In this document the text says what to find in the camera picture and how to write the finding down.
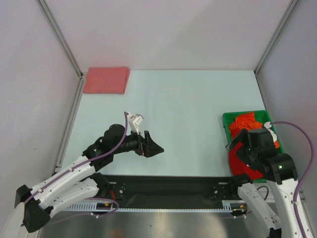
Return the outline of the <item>red t-shirt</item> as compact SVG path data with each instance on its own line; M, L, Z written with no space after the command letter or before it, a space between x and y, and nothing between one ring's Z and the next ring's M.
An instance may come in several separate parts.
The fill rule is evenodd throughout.
M247 167L237 156L236 152L242 146L242 143L239 142L232 151L228 152L228 163L230 167L230 171L234 176L247 174L251 180L262 179L263 175L255 170L253 171L249 167Z

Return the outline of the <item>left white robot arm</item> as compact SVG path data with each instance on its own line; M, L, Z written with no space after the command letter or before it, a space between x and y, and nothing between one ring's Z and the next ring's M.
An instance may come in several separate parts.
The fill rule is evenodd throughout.
M44 182L28 187L22 185L16 191L15 205L24 204L22 225L33 233L44 227L60 210L78 201L109 193L109 182L99 172L113 161L115 154L133 151L146 158L163 153L146 130L141 134L133 128L113 124L104 135L88 146L66 169Z

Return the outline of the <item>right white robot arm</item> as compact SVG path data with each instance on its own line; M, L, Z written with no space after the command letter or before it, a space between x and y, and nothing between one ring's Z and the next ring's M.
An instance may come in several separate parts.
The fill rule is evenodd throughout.
M277 212L260 197L248 175L235 176L229 195L242 199L263 226L268 238L312 238L310 223L299 196L299 178L295 163L286 153L278 153L273 137L266 128L242 129L226 145L232 151L241 144L236 156L245 165L259 171L266 180Z

